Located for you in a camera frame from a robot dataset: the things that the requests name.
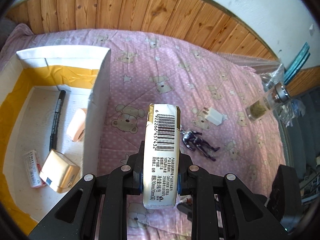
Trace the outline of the white barcode carton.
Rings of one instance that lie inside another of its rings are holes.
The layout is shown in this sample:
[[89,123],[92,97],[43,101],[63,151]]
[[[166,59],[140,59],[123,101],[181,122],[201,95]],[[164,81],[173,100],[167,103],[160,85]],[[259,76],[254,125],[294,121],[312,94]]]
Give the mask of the white barcode carton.
[[179,107],[150,104],[143,154],[143,205],[146,209],[175,206],[179,156]]

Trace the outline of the purple silver action figure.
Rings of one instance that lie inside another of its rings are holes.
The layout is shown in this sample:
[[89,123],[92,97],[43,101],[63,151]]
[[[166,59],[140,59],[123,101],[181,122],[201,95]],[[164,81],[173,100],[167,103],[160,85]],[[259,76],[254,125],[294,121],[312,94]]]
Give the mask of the purple silver action figure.
[[191,151],[200,151],[207,159],[211,161],[216,161],[216,158],[212,156],[209,152],[217,152],[220,147],[213,147],[204,140],[201,136],[201,132],[193,131],[191,129],[184,129],[180,126],[180,134],[183,144]]

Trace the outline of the white charger plug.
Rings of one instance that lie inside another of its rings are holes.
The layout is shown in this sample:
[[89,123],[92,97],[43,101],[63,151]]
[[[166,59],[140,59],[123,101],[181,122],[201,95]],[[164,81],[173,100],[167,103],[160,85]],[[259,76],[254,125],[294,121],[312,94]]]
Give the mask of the white charger plug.
[[202,112],[204,114],[204,118],[215,126],[219,126],[223,123],[223,115],[214,108],[203,108]]

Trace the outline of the gold and white box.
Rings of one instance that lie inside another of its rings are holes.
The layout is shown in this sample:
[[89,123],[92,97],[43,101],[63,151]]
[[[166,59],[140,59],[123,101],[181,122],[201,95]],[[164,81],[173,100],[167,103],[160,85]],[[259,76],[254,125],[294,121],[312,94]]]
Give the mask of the gold and white box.
[[80,167],[64,154],[51,149],[43,167],[40,178],[57,193],[67,192],[75,183]]

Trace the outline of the red white small box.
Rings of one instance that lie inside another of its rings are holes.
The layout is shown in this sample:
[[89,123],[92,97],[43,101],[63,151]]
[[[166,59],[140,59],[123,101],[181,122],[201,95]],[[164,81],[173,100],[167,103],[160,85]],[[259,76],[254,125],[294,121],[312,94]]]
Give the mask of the red white small box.
[[36,189],[46,186],[45,182],[40,178],[41,165],[36,150],[25,153],[23,161],[30,187]]

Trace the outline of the black marker pen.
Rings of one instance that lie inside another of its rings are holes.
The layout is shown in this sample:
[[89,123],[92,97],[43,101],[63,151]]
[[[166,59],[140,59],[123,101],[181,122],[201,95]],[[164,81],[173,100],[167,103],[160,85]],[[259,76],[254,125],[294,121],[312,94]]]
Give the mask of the black marker pen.
[[66,96],[66,91],[61,90],[59,97],[58,97],[58,100],[57,100],[55,111],[54,111],[53,125],[52,125],[51,134],[50,134],[50,141],[49,141],[49,150],[50,151],[52,149],[56,149],[59,120],[60,120],[61,109],[63,106],[65,96]]

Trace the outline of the pink stapler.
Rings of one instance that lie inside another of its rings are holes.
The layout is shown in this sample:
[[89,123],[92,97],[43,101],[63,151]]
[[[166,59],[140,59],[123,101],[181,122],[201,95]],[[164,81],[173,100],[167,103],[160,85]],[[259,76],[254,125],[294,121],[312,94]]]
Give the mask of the pink stapler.
[[75,111],[66,131],[67,136],[73,142],[80,141],[84,136],[86,116],[87,116],[86,108],[79,108]]

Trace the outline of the clear glass jar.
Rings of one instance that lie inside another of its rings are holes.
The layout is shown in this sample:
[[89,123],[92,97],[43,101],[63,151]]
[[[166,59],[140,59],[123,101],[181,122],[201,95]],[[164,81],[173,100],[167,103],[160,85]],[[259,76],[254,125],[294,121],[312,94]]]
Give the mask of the clear glass jar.
[[290,100],[285,86],[279,82],[266,91],[259,99],[246,107],[246,114],[251,121],[260,119],[277,107],[284,105]]

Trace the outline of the clear plastic bag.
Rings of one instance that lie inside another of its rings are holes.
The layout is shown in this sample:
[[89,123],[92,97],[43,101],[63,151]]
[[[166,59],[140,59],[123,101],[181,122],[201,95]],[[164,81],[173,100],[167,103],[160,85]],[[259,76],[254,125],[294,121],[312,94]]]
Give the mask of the clear plastic bag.
[[260,66],[257,73],[261,77],[264,92],[268,94],[271,111],[285,127],[293,126],[293,120],[305,114],[305,106],[301,100],[294,99],[285,85],[285,68],[283,64],[267,64]]

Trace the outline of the pink bear quilt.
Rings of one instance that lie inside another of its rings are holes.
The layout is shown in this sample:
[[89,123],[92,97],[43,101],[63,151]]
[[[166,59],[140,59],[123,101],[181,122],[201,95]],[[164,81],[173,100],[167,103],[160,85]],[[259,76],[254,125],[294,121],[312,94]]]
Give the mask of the pink bear quilt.
[[[268,196],[279,165],[285,162],[273,114],[258,121],[246,107],[264,93],[254,69],[238,66],[201,47],[175,38],[108,29],[82,29],[35,35],[19,24],[1,49],[1,61],[19,49],[85,45],[110,48],[110,98],[100,139],[97,176],[125,165],[145,138],[149,105],[180,108],[184,129],[201,132],[217,152],[216,161],[180,146],[193,163],[211,174],[235,174],[252,192]],[[215,126],[203,108],[223,115]]]

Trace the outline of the teal board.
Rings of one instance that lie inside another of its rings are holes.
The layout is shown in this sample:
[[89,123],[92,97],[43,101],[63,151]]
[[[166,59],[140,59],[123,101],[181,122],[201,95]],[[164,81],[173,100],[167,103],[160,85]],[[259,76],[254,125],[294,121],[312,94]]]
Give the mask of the teal board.
[[295,59],[284,73],[284,85],[288,85],[293,80],[293,78],[298,74],[306,61],[309,59],[311,55],[309,49],[310,45],[308,42],[305,42]]

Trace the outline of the white cardboard box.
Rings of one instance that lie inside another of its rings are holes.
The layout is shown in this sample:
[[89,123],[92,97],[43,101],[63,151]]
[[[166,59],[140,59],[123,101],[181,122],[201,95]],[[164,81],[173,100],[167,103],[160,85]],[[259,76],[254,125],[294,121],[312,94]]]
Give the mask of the white cardboard box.
[[[19,49],[1,61],[1,204],[23,233],[62,198],[44,186],[30,187],[23,155],[49,154],[54,111],[61,90],[57,150],[80,167],[78,178],[98,172],[100,139],[110,98],[110,48],[85,45]],[[73,142],[67,127],[79,108],[87,109],[85,133]]]

